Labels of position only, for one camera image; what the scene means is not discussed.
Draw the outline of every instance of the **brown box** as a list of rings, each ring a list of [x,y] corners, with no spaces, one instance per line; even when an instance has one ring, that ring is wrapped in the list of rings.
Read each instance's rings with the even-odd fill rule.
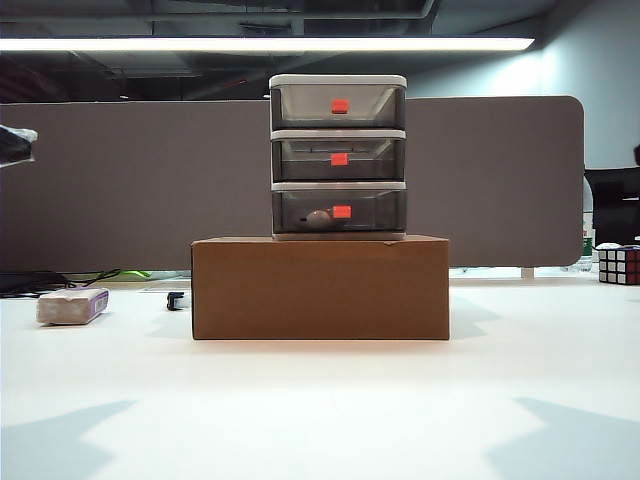
[[[449,338],[449,241],[194,242],[193,338]]]

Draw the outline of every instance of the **fluorescent light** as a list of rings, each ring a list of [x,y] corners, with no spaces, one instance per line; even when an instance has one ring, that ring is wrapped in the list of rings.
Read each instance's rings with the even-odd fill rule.
[[[532,38],[0,38],[0,52],[492,52],[525,50]]]

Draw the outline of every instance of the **transparent drawer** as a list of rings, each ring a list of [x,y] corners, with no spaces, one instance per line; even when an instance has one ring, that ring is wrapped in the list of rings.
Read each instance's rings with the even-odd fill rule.
[[[404,182],[273,185],[273,232],[404,232]]]
[[[403,180],[402,130],[278,130],[273,181]]]
[[[404,130],[406,86],[399,75],[276,75],[269,80],[271,130]]]

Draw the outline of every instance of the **white eraser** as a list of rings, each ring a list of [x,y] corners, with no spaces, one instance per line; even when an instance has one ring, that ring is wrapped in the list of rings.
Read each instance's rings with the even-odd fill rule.
[[[36,318],[40,323],[84,325],[107,308],[106,288],[67,288],[38,298]]]

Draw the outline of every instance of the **small bottle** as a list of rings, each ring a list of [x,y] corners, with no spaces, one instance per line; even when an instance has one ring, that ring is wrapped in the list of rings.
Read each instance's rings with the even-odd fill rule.
[[[579,272],[590,272],[593,267],[593,212],[582,213],[582,256],[576,266]]]
[[[594,262],[593,194],[587,179],[582,179],[582,256],[576,266],[579,272],[590,272]]]

